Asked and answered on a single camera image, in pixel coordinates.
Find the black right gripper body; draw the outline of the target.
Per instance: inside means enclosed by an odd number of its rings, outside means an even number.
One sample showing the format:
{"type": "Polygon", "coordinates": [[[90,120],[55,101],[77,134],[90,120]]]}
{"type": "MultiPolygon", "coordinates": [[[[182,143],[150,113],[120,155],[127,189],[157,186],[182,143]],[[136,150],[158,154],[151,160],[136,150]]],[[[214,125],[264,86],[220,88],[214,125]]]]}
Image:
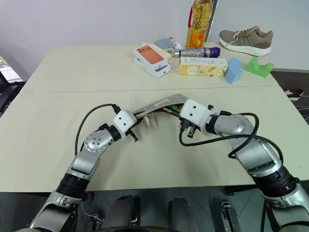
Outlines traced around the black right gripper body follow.
{"type": "Polygon", "coordinates": [[[197,126],[196,124],[192,123],[188,119],[181,118],[181,131],[184,132],[186,131],[189,127],[195,127],[197,130],[200,131],[200,127],[197,126]]]}

